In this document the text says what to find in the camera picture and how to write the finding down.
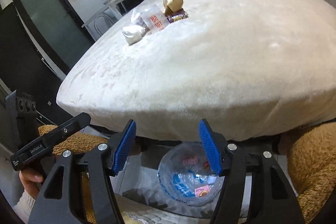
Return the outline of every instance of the bed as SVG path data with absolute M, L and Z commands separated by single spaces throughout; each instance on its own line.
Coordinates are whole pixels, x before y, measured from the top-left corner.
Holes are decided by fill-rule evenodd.
M 145 0 L 163 8 L 163 0 Z M 336 10 L 324 0 L 184 0 L 189 18 L 129 46 L 109 29 L 61 84 L 72 115 L 157 140 L 198 140 L 198 122 L 231 140 L 336 117 Z

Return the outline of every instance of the clear plastic bowl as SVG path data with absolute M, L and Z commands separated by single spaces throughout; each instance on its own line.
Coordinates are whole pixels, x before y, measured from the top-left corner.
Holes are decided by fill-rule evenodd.
M 223 183 L 209 166 L 200 142 L 182 143 L 162 158 L 157 171 L 159 183 L 171 199 L 190 206 L 202 206 L 214 200 Z M 208 193 L 196 197 L 195 189 L 205 187 Z

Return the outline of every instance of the dark wall panel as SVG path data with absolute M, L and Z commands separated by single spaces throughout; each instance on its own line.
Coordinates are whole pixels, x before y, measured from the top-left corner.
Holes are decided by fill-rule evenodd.
M 14 4 L 0 13 L 0 26 L 0 78 L 11 91 L 20 89 L 33 95 L 37 110 L 54 123 L 70 119 L 72 116 L 56 104 L 61 80 L 41 61 Z

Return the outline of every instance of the clear plastic bag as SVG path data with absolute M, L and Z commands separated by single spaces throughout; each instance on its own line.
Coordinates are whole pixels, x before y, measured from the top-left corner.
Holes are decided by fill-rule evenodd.
M 223 182 L 210 170 L 199 142 L 186 142 L 170 150 L 162 158 L 157 176 L 171 199 L 191 206 L 213 201 Z
M 169 25 L 169 21 L 167 20 L 166 16 L 156 5 L 145 9 L 140 13 L 140 17 L 143 19 L 152 33 L 161 31 Z
M 155 33 L 169 25 L 169 21 L 156 5 L 143 11 L 135 8 L 132 12 L 131 23 L 122 30 L 129 45 L 139 42 L 149 30 Z

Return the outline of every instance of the black door frame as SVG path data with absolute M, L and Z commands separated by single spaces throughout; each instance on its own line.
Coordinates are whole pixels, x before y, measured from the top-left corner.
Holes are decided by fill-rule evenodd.
M 14 4 L 23 20 L 26 24 L 28 30 L 31 32 L 33 37 L 36 39 L 38 44 L 42 47 L 42 49 L 46 52 L 46 54 L 53 60 L 53 62 L 65 73 L 68 74 L 70 68 L 66 63 L 59 57 L 59 55 L 52 49 L 52 47 L 48 44 L 45 40 L 43 35 L 39 32 L 33 21 L 31 20 L 30 16 L 28 15 L 25 7 L 23 6 L 21 0 L 13 0 Z M 83 31 L 85 36 L 89 39 L 89 41 L 94 44 L 95 41 L 93 40 L 92 36 L 89 34 L 86 28 L 82 28 L 83 21 L 76 13 L 74 8 L 71 6 L 68 0 L 60 0 L 65 9 L 67 10 L 68 14 L 74 19 L 75 23 L 78 27 Z

